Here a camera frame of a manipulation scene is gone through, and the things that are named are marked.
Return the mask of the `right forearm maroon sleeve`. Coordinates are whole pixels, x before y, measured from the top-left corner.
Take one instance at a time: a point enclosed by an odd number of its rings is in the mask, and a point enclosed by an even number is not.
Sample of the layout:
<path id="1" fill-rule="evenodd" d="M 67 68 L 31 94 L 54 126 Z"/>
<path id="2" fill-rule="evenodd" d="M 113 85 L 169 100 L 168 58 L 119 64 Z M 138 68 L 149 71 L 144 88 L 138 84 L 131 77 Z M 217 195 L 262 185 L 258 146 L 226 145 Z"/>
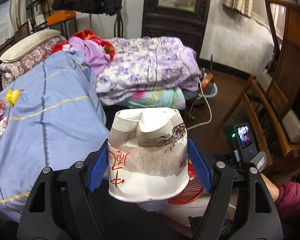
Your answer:
<path id="1" fill-rule="evenodd" d="M 284 186 L 275 186 L 264 174 L 261 174 L 277 208 L 280 219 L 285 222 L 300 218 L 300 183 L 288 182 Z"/>

